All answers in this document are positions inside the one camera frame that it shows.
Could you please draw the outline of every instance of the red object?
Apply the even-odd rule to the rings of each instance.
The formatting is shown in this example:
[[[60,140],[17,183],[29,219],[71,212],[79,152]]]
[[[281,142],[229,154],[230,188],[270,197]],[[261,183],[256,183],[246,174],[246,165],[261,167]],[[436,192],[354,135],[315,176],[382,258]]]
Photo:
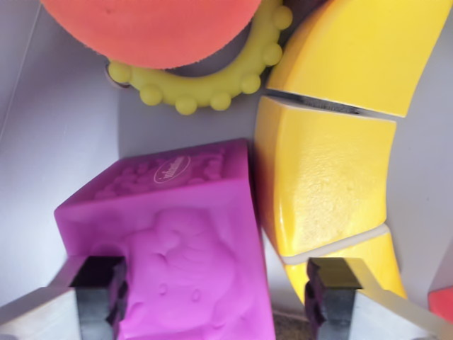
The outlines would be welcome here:
[[[76,39],[113,60],[166,69],[223,48],[260,0],[42,0]]]
[[[431,312],[453,324],[453,287],[431,292],[428,301]]]

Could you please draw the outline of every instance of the magenta block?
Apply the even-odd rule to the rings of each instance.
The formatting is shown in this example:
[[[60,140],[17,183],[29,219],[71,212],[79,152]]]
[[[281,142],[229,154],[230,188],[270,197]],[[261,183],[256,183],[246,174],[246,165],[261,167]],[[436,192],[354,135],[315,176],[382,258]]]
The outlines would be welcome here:
[[[123,255],[120,339],[275,340],[245,140],[123,159],[55,211],[69,255]]]

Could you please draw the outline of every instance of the gray background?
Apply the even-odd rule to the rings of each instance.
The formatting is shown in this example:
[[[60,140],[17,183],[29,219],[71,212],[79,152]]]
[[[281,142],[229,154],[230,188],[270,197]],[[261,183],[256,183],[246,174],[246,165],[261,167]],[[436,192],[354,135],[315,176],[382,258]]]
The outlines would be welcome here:
[[[291,1],[297,20],[311,4]],[[207,61],[225,65],[246,33]],[[47,285],[65,258],[53,210],[119,157],[253,136],[260,97],[239,96],[225,113],[183,117],[118,89],[105,58],[65,33],[33,0],[0,0],[0,305]],[[453,16],[432,54],[408,117],[397,119],[388,181],[393,230],[410,299],[453,285]],[[266,242],[276,306],[298,309]]]

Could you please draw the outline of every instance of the red ball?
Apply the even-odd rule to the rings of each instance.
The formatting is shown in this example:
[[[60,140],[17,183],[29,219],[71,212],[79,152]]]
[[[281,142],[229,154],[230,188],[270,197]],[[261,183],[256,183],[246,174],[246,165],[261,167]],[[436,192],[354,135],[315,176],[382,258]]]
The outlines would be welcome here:
[[[197,62],[246,27],[260,0],[42,0],[76,39],[112,60],[167,69]]]

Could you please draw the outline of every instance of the yellow teether ring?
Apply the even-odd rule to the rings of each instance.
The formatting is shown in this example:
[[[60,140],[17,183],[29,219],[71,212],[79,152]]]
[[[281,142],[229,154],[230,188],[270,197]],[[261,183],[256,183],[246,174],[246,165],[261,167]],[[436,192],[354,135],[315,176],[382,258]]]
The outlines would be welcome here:
[[[237,58],[220,71],[200,77],[177,76],[158,69],[127,66],[112,61],[108,68],[114,81],[128,82],[140,91],[147,105],[162,101],[183,115],[211,106],[226,110],[239,94],[253,94],[261,85],[260,74],[282,58],[280,31],[292,22],[282,0],[263,0],[252,20],[246,44]]]

